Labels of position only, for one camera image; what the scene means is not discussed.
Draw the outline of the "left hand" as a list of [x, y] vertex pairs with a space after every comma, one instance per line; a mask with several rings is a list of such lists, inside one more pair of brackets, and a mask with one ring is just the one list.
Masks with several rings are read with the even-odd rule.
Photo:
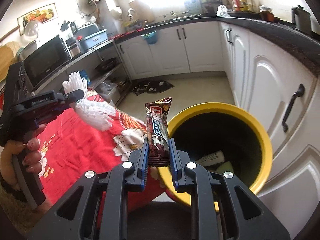
[[20, 154], [23, 150], [28, 150], [28, 154], [22, 161], [22, 164], [26, 167], [26, 171], [34, 174], [41, 172], [42, 165], [40, 160], [42, 156], [39, 152], [40, 143], [36, 137], [45, 130], [46, 126], [47, 124], [41, 124], [39, 128], [33, 132], [32, 138], [27, 143], [9, 140], [4, 146], [1, 152], [1, 176], [13, 190], [20, 190], [12, 164], [12, 157], [14, 155]]

